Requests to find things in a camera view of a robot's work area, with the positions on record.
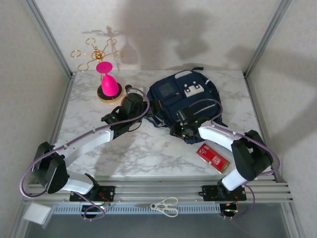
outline gold stand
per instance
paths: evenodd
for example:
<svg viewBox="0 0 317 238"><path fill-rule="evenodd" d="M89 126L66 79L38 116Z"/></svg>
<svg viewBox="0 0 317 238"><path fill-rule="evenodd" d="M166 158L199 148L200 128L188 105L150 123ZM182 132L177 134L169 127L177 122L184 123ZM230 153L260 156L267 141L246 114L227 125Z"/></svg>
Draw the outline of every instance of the gold stand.
<svg viewBox="0 0 317 238"><path fill-rule="evenodd" d="M92 60L88 61L86 63L86 68L85 69L82 69L81 67L83 65L85 65L84 63L81 63L80 65L78 65L77 69L78 71L80 72L86 72L88 69L89 69L89 63L91 62L94 62L94 61L98 61L98 62L102 62L103 59L106 57L106 56L109 56L109 55L114 55L116 58L122 58L125 56L125 52L124 51L115 51L115 52L112 52L112 53L109 53L109 54L106 54L105 53L105 50L107 48L107 46L111 45L115 45L117 43L117 40L115 38L110 38L107 40L107 44L105 45L104 49L102 51L100 51L97 46L94 46L94 43L96 42L96 39L95 38L88 38L86 40L86 44L87 45L91 45L94 49L94 51L92 52L92 54L88 54L88 53L82 53L80 50L74 50L70 53L70 56L73 57L73 58L77 58L77 57L80 57L81 55L86 55L86 56L90 56L92 58ZM103 74L100 74L100 81L103 79ZM112 102L115 102L117 101L121 95L122 95L122 87L121 85L118 83L119 85L119 92L117 95L113 96L113 97L108 97L106 95L103 94L102 90L101 90L101 86L98 88L97 90L97 95L98 97L100 98L100 100L102 100L103 102L107 102L107 103L112 103Z"/></svg>

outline black round base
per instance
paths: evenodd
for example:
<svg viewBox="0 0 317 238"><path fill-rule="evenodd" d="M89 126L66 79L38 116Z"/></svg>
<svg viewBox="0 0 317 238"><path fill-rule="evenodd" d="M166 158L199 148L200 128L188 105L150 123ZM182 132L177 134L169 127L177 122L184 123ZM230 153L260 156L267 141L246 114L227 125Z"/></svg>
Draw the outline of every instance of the black round base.
<svg viewBox="0 0 317 238"><path fill-rule="evenodd" d="M121 94L122 94L122 86L121 86L119 83L117 83L117 84L118 84L118 87L119 87L119 91L118 91L118 93L117 93L116 95L114 95L114 96L107 96L107 95L105 95L105 94L103 93L103 90L102 90L101 85L100 85L99 88L98 88L98 90L97 90L98 97L99 97L102 101L107 102L107 103L112 103L112 102L114 102L114 101L117 101L117 100L120 98Z"/></svg>

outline marble tabletop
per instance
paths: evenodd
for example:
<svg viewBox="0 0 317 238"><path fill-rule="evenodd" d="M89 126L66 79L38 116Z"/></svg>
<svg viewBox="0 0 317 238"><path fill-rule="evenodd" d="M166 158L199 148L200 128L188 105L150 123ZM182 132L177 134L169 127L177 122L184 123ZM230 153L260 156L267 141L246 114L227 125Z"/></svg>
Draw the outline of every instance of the marble tabletop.
<svg viewBox="0 0 317 238"><path fill-rule="evenodd" d="M112 71L112 76L124 87L149 87L178 70L122 70ZM236 131L259 131L249 93L241 71L213 71L202 73L218 88L223 105L223 122ZM100 75L96 71L78 73L70 94L66 113L60 130L59 142L65 142L90 130L104 115L118 106L102 102L97 96ZM207 142L213 149L228 159L234 167L232 154L227 149ZM68 169L93 176L216 176L221 175L203 161L196 151L202 145L188 145L183 140L170 136L168 128L154 128L147 120L139 129L126 133L103 144L79 158Z"/></svg>

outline red package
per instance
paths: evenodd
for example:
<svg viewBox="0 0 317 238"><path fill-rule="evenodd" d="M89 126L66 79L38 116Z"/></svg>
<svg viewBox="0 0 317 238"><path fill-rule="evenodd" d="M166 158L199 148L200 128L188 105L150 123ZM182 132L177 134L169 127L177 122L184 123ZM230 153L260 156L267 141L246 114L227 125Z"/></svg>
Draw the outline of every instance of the red package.
<svg viewBox="0 0 317 238"><path fill-rule="evenodd" d="M230 165L229 161L211 149L207 144L203 144L196 153L207 163L214 166L221 174Z"/></svg>

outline backpack strap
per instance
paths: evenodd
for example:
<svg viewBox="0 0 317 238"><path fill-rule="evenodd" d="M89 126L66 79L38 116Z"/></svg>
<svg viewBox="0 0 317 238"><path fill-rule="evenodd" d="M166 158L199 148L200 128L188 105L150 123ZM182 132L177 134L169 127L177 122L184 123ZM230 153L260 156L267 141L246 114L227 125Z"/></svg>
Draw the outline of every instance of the backpack strap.
<svg viewBox="0 0 317 238"><path fill-rule="evenodd" d="M194 71L194 70L204 70L204 67L195 67L191 71Z"/></svg>

